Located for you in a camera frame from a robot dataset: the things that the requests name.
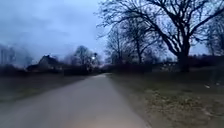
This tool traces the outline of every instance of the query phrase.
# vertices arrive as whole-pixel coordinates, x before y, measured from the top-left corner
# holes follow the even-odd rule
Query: grass verge
[[[200,71],[109,77],[153,128],[223,128],[224,91],[222,86],[207,88],[210,75]]]
[[[0,101],[19,100],[85,79],[86,76],[36,75],[0,78]]]

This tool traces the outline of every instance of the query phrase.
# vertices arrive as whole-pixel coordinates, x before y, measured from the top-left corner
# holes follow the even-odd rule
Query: paved path
[[[0,128],[149,128],[105,75],[0,104]]]

